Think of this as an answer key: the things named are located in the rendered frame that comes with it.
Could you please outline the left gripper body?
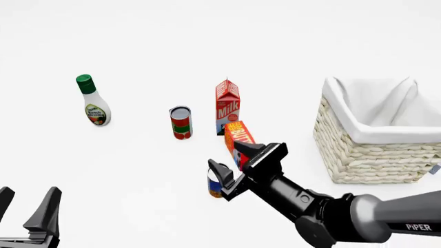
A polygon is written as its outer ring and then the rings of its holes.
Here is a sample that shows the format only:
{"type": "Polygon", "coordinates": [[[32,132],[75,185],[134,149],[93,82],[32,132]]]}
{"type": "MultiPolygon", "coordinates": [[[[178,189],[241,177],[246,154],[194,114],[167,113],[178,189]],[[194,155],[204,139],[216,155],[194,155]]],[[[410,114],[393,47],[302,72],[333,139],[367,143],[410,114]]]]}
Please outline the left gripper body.
{"type": "Polygon", "coordinates": [[[27,238],[0,238],[0,248],[57,248],[59,229],[29,229],[27,238]]]}

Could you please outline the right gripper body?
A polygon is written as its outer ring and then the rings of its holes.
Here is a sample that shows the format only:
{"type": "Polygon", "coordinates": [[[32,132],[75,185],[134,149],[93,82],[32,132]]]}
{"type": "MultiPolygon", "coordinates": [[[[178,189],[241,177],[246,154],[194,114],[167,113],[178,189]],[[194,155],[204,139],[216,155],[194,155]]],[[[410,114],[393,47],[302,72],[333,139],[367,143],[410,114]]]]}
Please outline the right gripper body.
{"type": "Polygon", "coordinates": [[[242,174],[230,189],[222,188],[225,200],[232,200],[238,195],[250,190],[257,196],[262,196],[272,181],[283,175],[281,160],[288,154],[287,144],[270,143],[243,165],[242,174]]]}

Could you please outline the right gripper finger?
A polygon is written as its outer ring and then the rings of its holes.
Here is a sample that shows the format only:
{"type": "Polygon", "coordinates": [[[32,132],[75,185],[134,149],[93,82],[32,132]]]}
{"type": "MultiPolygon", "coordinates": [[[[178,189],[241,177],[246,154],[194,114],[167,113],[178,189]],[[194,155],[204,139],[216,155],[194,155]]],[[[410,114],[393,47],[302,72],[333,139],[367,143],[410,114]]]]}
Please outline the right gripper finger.
{"type": "Polygon", "coordinates": [[[240,156],[240,162],[245,163],[249,158],[259,153],[265,148],[264,144],[251,144],[246,142],[235,141],[234,150],[240,156]]]}
{"type": "Polygon", "coordinates": [[[222,188],[230,189],[232,185],[235,183],[235,180],[234,177],[233,178],[231,177],[231,174],[228,172],[228,170],[218,165],[217,162],[211,164],[210,166],[212,167],[211,169],[212,171],[214,171],[217,179],[220,181],[222,188]]]}

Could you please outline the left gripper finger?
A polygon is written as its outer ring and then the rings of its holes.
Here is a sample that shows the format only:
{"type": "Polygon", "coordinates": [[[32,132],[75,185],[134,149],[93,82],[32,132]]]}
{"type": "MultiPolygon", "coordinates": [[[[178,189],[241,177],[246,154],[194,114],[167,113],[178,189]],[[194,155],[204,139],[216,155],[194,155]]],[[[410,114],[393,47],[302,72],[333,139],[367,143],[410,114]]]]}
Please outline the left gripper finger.
{"type": "Polygon", "coordinates": [[[14,198],[15,192],[9,187],[0,189],[0,222],[14,198]]]}
{"type": "Polygon", "coordinates": [[[59,205],[62,191],[51,187],[40,206],[23,225],[29,231],[29,239],[44,239],[46,236],[59,237],[59,205]]]}

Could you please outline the alphabet soup can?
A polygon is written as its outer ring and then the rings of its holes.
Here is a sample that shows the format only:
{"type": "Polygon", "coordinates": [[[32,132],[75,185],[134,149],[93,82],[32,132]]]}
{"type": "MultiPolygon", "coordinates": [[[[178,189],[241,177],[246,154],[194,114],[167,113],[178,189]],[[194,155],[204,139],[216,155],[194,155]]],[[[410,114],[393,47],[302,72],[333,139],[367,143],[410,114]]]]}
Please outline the alphabet soup can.
{"type": "MultiPolygon", "coordinates": [[[[217,179],[214,171],[212,171],[212,167],[210,166],[211,164],[215,163],[213,160],[209,160],[208,165],[209,165],[209,169],[207,170],[207,185],[208,185],[208,192],[210,193],[211,196],[213,196],[214,198],[222,198],[222,185],[220,183],[220,181],[217,179]]],[[[231,169],[229,169],[226,165],[219,163],[218,165],[220,165],[221,167],[224,167],[225,169],[228,170],[228,172],[231,174],[231,177],[233,178],[234,174],[232,172],[231,169]]]]}

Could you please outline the woven basket with white liner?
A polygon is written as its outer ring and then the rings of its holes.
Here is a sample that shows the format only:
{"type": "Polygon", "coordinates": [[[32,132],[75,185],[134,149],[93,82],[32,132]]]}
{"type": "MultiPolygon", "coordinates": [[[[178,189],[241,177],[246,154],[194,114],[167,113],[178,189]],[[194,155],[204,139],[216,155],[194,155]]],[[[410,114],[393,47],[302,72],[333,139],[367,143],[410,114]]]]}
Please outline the woven basket with white liner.
{"type": "Polygon", "coordinates": [[[441,163],[441,99],[410,77],[329,77],[313,136],[335,183],[414,183],[441,163]]]}

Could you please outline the orange butter box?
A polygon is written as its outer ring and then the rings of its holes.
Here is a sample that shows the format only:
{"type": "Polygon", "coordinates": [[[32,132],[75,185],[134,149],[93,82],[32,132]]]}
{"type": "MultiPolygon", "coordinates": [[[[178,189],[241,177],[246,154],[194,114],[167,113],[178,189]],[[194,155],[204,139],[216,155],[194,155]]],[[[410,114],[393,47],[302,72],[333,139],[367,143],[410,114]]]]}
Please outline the orange butter box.
{"type": "Polygon", "coordinates": [[[256,142],[253,136],[250,134],[249,130],[242,121],[236,121],[233,123],[227,123],[225,125],[224,137],[227,149],[232,155],[239,171],[242,171],[243,165],[249,160],[249,158],[234,147],[234,142],[240,141],[255,144],[256,142]]]}

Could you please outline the red and white milk carton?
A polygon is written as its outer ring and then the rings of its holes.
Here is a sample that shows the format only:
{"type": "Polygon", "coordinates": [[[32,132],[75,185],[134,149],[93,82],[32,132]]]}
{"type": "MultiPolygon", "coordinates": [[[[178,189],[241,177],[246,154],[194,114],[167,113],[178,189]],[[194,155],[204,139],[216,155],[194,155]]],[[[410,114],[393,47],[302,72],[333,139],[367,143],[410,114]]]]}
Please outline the red and white milk carton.
{"type": "Polygon", "coordinates": [[[216,134],[223,136],[227,123],[239,120],[240,94],[238,86],[226,79],[216,86],[216,134]]]}

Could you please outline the red tomato sauce can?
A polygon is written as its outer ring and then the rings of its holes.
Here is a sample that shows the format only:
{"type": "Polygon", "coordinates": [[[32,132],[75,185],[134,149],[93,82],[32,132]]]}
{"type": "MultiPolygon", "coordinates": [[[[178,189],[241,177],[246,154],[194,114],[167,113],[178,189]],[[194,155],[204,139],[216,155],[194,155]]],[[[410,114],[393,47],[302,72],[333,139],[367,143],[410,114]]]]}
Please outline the red tomato sauce can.
{"type": "Polygon", "coordinates": [[[178,140],[189,139],[192,135],[191,111],[186,106],[176,106],[169,110],[172,130],[178,140]]]}

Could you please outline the white salad dressing bottle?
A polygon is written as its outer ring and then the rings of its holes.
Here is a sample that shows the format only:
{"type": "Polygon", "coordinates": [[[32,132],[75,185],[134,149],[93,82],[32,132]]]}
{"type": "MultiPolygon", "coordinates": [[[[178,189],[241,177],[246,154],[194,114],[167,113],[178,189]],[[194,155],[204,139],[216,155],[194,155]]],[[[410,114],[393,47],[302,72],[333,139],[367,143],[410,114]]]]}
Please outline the white salad dressing bottle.
{"type": "Polygon", "coordinates": [[[85,101],[85,114],[95,126],[104,126],[111,121],[109,105],[102,99],[92,77],[82,74],[76,77],[77,85],[85,101]]]}

